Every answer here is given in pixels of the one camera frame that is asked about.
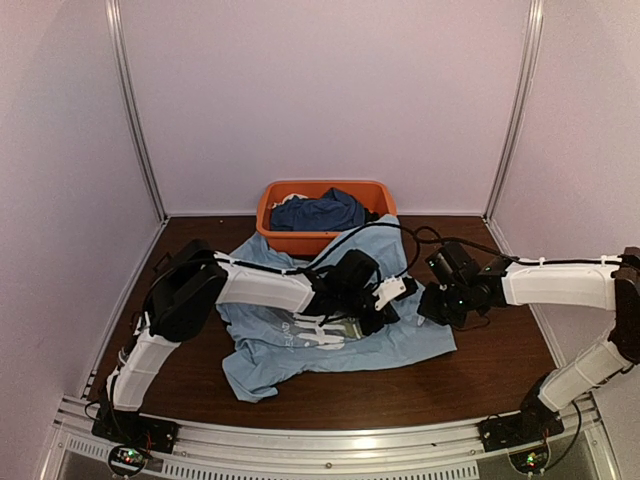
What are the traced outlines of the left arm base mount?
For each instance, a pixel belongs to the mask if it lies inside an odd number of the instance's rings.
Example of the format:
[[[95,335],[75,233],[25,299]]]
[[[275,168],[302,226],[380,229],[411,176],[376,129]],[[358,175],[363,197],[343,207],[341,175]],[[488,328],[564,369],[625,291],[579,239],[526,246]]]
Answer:
[[[91,433],[113,443],[144,451],[171,454],[179,426],[174,421],[116,410],[106,394],[100,396]]]

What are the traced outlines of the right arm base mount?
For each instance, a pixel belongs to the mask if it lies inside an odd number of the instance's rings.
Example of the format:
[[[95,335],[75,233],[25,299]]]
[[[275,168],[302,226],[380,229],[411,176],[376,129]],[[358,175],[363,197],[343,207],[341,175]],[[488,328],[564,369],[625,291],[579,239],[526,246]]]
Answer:
[[[560,418],[552,416],[539,422],[522,412],[491,416],[479,422],[477,427],[485,452],[540,443],[565,430]]]

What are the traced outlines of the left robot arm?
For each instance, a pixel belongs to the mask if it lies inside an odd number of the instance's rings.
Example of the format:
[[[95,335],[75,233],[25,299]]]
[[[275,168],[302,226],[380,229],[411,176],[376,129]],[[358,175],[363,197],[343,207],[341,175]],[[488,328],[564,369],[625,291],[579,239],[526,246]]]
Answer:
[[[201,332],[217,305],[276,308],[319,316],[324,323],[352,318],[368,336],[398,321],[391,303],[408,291],[403,278],[384,278],[379,263],[358,249],[333,265],[278,269],[194,240],[149,288],[131,338],[100,392],[98,418],[121,443],[137,442],[144,433],[139,409],[155,376],[178,346]]]

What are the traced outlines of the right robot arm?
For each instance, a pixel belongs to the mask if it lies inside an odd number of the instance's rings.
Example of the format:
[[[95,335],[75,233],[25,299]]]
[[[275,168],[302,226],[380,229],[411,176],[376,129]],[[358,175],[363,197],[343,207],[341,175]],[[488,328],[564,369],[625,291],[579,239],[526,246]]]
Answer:
[[[447,242],[426,260],[435,276],[418,312],[461,327],[469,312],[529,304],[573,305],[614,313],[611,330],[566,366],[542,378],[513,419],[519,440],[545,431],[558,411],[594,387],[639,363],[639,250],[598,259],[520,260],[499,256],[485,267],[458,242]]]

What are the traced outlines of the light blue printed t-shirt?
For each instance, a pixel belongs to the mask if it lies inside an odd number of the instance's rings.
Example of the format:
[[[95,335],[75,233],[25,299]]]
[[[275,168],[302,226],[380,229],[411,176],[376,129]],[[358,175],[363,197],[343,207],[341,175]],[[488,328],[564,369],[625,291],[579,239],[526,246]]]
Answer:
[[[350,249],[359,249],[380,265],[383,279],[401,273],[406,254],[397,227],[367,227],[344,241],[320,264],[332,265]],[[311,261],[295,260],[268,246],[259,233],[231,256],[269,267],[293,269]],[[248,304],[217,306],[235,351],[223,359],[222,370],[240,401],[256,403],[278,394],[276,385],[305,371],[350,372],[412,365],[457,350],[450,327],[418,314],[424,286],[391,304],[399,322],[370,336],[356,333],[355,323],[342,319],[318,326],[321,317]]]

